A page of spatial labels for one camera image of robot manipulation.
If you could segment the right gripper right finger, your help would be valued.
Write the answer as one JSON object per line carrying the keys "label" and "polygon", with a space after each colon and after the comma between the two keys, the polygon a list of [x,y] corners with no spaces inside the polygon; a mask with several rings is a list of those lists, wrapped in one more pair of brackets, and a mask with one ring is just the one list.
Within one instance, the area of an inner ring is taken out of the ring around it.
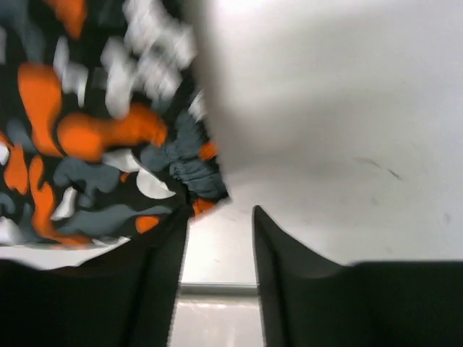
{"label": "right gripper right finger", "polygon": [[340,265],[257,206],[252,229],[267,346],[460,346],[460,261]]}

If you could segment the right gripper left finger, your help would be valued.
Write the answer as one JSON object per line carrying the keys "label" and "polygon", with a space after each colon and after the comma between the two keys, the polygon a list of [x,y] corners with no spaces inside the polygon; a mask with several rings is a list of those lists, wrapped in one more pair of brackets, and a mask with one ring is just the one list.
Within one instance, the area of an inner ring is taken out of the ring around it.
{"label": "right gripper left finger", "polygon": [[1,261],[3,346],[167,346],[190,211],[77,267]]}

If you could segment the orange camouflage shorts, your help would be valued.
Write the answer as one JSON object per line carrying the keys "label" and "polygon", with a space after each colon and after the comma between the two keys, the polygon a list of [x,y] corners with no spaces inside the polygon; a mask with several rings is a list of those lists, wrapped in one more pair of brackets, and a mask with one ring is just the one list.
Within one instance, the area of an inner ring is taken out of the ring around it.
{"label": "orange camouflage shorts", "polygon": [[182,1],[1,3],[1,245],[82,249],[229,194]]}

